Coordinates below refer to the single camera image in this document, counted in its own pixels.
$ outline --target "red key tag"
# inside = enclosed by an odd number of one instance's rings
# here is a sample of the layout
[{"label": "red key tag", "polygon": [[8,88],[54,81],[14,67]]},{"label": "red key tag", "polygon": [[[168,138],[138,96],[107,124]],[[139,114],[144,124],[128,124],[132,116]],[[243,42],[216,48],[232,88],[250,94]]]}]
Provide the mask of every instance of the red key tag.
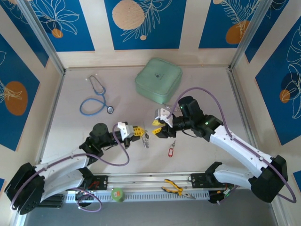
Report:
[{"label": "red key tag", "polygon": [[168,150],[168,156],[171,158],[173,155],[174,155],[174,149],[173,149],[173,148],[170,148],[170,149]]}]

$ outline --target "mint green container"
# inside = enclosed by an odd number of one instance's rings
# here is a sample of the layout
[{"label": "mint green container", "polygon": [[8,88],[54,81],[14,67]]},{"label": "mint green container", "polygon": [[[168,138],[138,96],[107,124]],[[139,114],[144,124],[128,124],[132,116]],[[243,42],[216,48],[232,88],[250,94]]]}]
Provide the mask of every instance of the mint green container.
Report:
[{"label": "mint green container", "polygon": [[159,58],[151,59],[135,79],[137,93],[167,103],[179,87],[182,69]]}]

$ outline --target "yellow handle pliers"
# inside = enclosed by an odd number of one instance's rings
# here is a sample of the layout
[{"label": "yellow handle pliers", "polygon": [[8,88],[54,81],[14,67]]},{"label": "yellow handle pliers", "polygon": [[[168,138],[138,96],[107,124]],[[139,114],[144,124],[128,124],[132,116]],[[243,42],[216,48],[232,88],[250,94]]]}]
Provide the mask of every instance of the yellow handle pliers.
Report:
[{"label": "yellow handle pliers", "polygon": [[177,189],[177,191],[169,190],[166,187],[162,187],[163,191],[168,192],[168,193],[178,194],[179,196],[183,195],[183,196],[185,196],[187,198],[190,198],[190,199],[196,199],[191,194],[189,194],[187,192],[184,192],[183,188],[181,188],[178,185],[176,185],[173,181],[171,181],[169,179],[165,179],[164,181],[172,184]]}]

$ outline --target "green tape roll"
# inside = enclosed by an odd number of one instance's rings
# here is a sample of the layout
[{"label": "green tape roll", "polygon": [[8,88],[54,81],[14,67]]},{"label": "green tape roll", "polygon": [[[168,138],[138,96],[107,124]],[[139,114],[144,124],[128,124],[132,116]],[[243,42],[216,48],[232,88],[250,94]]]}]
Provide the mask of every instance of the green tape roll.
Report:
[{"label": "green tape roll", "polygon": [[125,200],[125,195],[121,188],[114,188],[111,192],[111,197],[117,202],[123,202]]}]

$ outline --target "stethoscope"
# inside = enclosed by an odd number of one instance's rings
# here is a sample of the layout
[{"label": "stethoscope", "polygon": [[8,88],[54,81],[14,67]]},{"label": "stethoscope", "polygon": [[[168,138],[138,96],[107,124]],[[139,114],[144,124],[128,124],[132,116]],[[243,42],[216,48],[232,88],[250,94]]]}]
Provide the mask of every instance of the stethoscope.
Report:
[{"label": "stethoscope", "polygon": [[[91,85],[92,85],[92,88],[93,88],[95,94],[98,95],[98,96],[102,96],[102,97],[103,97],[103,101],[101,101],[101,100],[99,100],[99,99],[96,99],[96,98],[88,98],[88,99],[84,100],[84,101],[81,103],[80,107],[79,107],[79,111],[80,111],[80,113],[82,113],[82,114],[85,115],[85,116],[93,116],[93,115],[96,115],[96,114],[100,113],[105,107],[107,107],[107,113],[109,113],[109,114],[112,114],[113,111],[114,111],[114,108],[113,108],[112,106],[108,106],[108,105],[106,104],[106,100],[105,100],[105,97],[104,97],[104,94],[105,94],[105,92],[106,92],[106,89],[105,89],[105,87],[101,84],[101,82],[97,79],[96,75],[97,75],[97,74],[93,74],[93,75],[89,76],[88,78],[86,78],[86,80],[88,80],[88,79],[90,80],[90,83],[91,83]],[[102,90],[101,90],[100,92],[96,90],[96,88],[95,88],[95,86],[94,86],[94,83],[92,82],[92,78],[94,78],[94,79],[95,79],[95,82],[97,82],[97,83],[101,86]],[[92,100],[94,100],[94,101],[96,101],[96,102],[99,102],[99,103],[103,104],[103,107],[102,107],[101,109],[99,109],[97,112],[94,112],[94,113],[92,113],[92,114],[84,113],[84,112],[82,111],[82,107],[83,107],[84,103],[85,103],[85,102],[88,102],[88,101],[92,101]]]}]

